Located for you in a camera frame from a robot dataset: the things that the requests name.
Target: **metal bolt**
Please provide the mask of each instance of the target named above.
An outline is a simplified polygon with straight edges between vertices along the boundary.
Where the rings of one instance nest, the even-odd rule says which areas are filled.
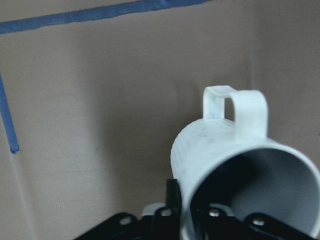
[[[210,209],[209,210],[209,215],[211,217],[219,217],[220,216],[220,211],[216,208]]]
[[[132,222],[131,217],[126,216],[126,217],[122,218],[119,223],[120,223],[120,225],[129,225],[131,222]]]
[[[172,215],[172,211],[171,211],[170,208],[165,208],[165,209],[163,209],[163,210],[160,212],[160,215],[161,215],[162,217],[169,217],[169,216]]]
[[[262,218],[260,218],[260,217],[256,217],[256,218],[254,218],[253,220],[252,220],[252,223],[254,224],[254,225],[257,225],[257,226],[263,226],[263,225],[265,225],[265,220],[263,220]]]

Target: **blue tape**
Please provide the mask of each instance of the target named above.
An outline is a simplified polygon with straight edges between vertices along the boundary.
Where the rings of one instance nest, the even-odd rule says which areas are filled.
[[[12,121],[1,74],[0,74],[0,112],[1,112],[1,117],[3,121],[4,129],[5,129],[6,137],[9,142],[11,153],[15,154],[19,150],[19,144],[18,144],[14,123]]]
[[[201,4],[206,1],[207,0],[140,0],[111,6],[5,21],[0,22],[0,34],[38,29],[49,25],[108,19],[124,14],[185,7]]]

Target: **cup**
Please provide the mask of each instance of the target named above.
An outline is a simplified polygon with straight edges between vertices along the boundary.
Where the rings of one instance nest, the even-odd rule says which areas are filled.
[[[225,119],[231,98],[234,121]],[[320,174],[292,147],[267,137],[268,106],[257,90],[210,86],[203,118],[187,125],[171,150],[182,196],[182,237],[195,240],[194,209],[229,206],[236,218],[264,213],[311,237],[320,230]]]

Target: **blue tape strip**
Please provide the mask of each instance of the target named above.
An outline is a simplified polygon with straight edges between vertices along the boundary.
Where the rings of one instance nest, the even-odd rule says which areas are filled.
[[[11,153],[15,154],[19,150],[19,144],[18,144],[14,123],[12,121],[1,74],[0,74],[0,112],[1,112],[1,117],[3,121],[4,129],[5,129],[6,137],[9,142]]]
[[[26,18],[21,20],[5,21],[0,22],[0,34],[32,30],[48,25],[94,21],[114,18],[124,14],[185,7],[201,4],[206,1],[207,0],[140,0],[111,6],[102,6],[85,10]]]

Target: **mug opening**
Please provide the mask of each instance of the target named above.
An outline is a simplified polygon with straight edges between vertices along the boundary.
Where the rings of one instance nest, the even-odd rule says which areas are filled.
[[[319,184],[311,169],[283,150],[261,148],[238,154],[212,171],[190,204],[194,230],[197,209],[209,204],[229,206],[242,220],[264,213],[306,234],[319,214]]]

